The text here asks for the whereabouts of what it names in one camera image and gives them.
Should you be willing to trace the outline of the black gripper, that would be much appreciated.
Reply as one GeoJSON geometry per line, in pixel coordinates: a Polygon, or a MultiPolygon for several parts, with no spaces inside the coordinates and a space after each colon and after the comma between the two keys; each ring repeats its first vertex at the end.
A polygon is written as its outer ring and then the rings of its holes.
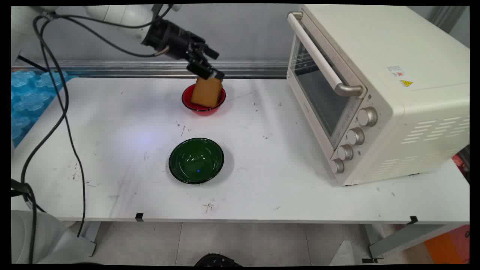
{"type": "Polygon", "coordinates": [[[153,23],[142,41],[142,45],[164,53],[175,60],[189,61],[187,70],[202,79],[215,78],[223,80],[225,74],[206,61],[205,56],[214,60],[219,53],[206,44],[205,40],[196,34],[187,31],[168,20],[159,20],[153,23]]]}

